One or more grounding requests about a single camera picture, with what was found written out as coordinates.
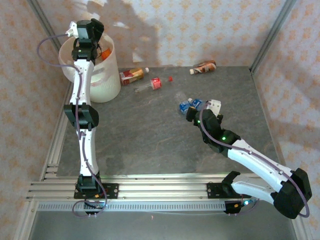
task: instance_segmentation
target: white bucket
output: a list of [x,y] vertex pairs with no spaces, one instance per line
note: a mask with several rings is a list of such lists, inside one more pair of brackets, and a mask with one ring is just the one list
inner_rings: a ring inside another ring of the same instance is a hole
[[[74,64],[74,60],[71,55],[74,48],[74,41],[75,38],[70,37],[60,48],[58,59],[61,65]],[[90,100],[96,103],[105,103],[114,99],[118,95],[121,83],[114,41],[108,35],[103,34],[99,44],[102,51],[110,48],[111,54],[104,61],[101,61],[101,57],[99,57],[95,62],[90,84]],[[76,71],[74,68],[62,67],[62,71],[69,81],[74,82]]]

